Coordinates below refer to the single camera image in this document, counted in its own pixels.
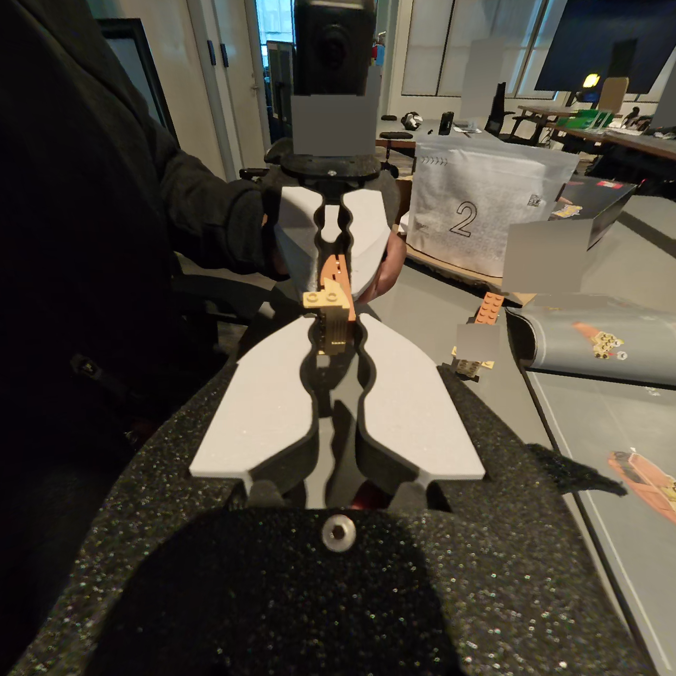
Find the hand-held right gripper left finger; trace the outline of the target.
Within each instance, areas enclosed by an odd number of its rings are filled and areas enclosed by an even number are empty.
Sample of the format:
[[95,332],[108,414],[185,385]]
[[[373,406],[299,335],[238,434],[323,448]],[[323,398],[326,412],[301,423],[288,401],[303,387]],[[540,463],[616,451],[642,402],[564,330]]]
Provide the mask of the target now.
[[316,321],[295,319],[238,361],[190,465],[193,477],[239,479],[247,492],[267,480],[286,494],[313,471],[317,399],[306,385]]

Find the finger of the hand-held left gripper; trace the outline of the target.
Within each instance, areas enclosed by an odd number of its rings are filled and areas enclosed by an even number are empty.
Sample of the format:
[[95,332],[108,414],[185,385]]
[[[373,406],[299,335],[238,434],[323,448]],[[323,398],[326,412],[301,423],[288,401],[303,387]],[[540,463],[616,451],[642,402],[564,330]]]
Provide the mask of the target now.
[[305,187],[283,187],[275,224],[276,242],[296,289],[317,289],[319,233],[315,221],[323,212],[323,196]]
[[351,216],[347,225],[351,237],[351,294],[358,300],[369,287],[383,260],[390,236],[383,196],[379,190],[359,189],[345,193],[342,205]]

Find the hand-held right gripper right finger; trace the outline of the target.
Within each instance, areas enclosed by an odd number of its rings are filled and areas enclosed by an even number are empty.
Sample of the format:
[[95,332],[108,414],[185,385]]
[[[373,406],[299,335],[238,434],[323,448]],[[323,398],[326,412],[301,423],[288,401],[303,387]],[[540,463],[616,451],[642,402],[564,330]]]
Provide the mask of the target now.
[[486,470],[434,361],[369,314],[356,322],[356,461],[386,494],[402,483],[482,480]]

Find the tan brick assembly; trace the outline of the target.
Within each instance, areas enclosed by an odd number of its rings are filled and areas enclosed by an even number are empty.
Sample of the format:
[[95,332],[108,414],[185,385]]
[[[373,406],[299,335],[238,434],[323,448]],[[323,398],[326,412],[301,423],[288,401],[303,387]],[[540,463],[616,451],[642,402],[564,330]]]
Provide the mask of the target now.
[[326,276],[320,290],[303,294],[302,304],[320,319],[318,353],[332,357],[344,352],[351,325],[356,320],[350,288]]

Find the person's left forearm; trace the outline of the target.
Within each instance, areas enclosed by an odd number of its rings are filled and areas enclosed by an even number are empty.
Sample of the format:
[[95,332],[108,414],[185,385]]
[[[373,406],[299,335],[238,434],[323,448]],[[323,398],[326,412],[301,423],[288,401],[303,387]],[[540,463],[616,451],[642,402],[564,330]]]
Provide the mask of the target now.
[[206,269],[286,279],[261,189],[224,182],[166,137],[154,162],[175,251]]

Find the grey desk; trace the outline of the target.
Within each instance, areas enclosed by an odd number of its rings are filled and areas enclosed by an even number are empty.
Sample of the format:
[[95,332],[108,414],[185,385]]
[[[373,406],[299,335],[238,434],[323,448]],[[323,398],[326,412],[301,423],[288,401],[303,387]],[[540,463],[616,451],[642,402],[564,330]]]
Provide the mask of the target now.
[[[675,311],[675,205],[661,198],[631,198],[605,238],[587,254],[583,290],[611,295],[638,305]],[[384,324],[418,345],[436,364],[451,363],[456,327],[478,307],[479,294],[460,283],[408,262],[393,290],[370,307]],[[478,383],[476,393],[520,439],[556,446],[547,432],[502,328],[500,359]],[[643,648],[620,603],[604,561],[582,515],[579,494],[562,498],[576,522],[604,595],[623,625],[623,633]]]

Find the person's left hand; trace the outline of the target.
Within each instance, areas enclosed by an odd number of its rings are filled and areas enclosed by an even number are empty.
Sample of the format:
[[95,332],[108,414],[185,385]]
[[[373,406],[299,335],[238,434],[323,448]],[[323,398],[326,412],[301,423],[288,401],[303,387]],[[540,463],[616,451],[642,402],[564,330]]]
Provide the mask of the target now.
[[408,255],[406,242],[397,232],[390,232],[385,254],[374,279],[360,295],[359,303],[370,303],[383,296],[397,282]]

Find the long wooden top table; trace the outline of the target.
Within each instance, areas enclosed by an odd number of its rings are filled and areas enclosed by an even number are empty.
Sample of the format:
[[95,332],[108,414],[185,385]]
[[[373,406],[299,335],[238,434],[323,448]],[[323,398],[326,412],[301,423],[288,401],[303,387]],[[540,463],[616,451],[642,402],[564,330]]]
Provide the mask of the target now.
[[376,125],[376,147],[390,149],[408,157],[415,157],[417,143],[438,138],[440,120],[427,120],[414,131],[406,130],[399,118],[384,115]]
[[630,134],[626,131],[613,128],[604,128],[600,131],[572,129],[557,125],[554,122],[545,123],[544,127],[594,143],[621,145],[651,156],[675,161],[675,139],[656,138],[644,134]]

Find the white printed paper bag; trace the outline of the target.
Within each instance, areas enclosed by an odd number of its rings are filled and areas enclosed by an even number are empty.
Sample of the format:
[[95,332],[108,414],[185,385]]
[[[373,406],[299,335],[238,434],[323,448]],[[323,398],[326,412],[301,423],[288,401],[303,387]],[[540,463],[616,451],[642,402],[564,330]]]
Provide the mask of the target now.
[[407,243],[443,263],[501,278],[512,224],[547,220],[575,155],[451,134],[417,141]]

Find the orange and tan brick model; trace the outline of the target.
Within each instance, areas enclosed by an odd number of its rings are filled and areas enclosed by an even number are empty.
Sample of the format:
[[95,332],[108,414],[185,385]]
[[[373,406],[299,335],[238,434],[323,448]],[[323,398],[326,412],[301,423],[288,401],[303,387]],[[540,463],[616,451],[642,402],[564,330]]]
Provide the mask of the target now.
[[475,314],[457,326],[452,350],[455,371],[462,378],[476,380],[482,369],[492,369],[500,352],[501,328],[497,319],[503,296],[486,293]]

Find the black office chair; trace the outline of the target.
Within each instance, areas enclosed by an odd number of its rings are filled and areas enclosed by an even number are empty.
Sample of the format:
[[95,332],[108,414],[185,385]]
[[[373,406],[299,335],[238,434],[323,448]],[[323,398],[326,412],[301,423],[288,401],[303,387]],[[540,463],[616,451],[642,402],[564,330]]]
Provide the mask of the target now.
[[514,115],[514,111],[505,110],[506,82],[497,84],[491,112],[486,121],[485,131],[499,137],[506,116]]

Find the grey instruction booklet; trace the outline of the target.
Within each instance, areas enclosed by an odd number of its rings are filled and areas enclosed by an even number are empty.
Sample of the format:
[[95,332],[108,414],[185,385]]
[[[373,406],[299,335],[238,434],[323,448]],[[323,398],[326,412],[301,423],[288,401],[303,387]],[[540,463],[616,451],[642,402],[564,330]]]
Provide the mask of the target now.
[[603,295],[508,309],[552,443],[620,483],[579,492],[621,605],[659,675],[675,674],[675,312]]

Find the large black monitor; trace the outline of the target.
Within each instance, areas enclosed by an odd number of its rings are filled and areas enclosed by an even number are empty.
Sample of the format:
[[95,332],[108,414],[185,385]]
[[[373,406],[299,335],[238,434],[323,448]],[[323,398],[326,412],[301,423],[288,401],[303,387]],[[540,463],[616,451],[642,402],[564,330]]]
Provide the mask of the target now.
[[674,48],[674,1],[568,1],[534,90],[579,91],[597,74],[647,94]]

